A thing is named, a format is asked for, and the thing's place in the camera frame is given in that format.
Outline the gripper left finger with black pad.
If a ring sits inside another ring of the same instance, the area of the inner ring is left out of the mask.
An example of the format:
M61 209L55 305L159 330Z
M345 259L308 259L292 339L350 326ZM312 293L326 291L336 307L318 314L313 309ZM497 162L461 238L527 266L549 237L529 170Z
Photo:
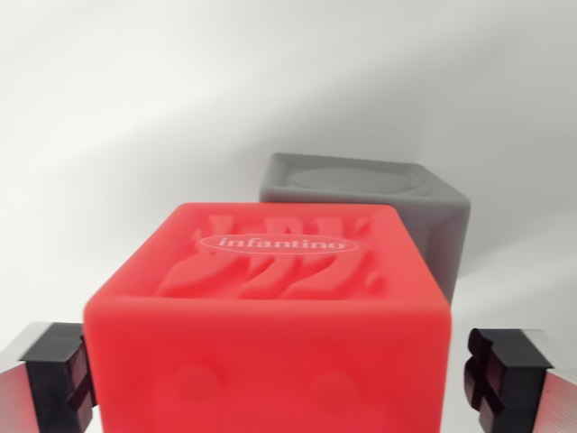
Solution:
M84 432L94 406L79 323L31 323L1 352L3 432Z

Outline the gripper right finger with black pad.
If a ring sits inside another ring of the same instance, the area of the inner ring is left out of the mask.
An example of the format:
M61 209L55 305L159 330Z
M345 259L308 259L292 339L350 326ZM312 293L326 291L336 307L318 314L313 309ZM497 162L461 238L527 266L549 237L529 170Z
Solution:
M468 349L464 391L485 432L576 432L576 353L519 328L475 328Z

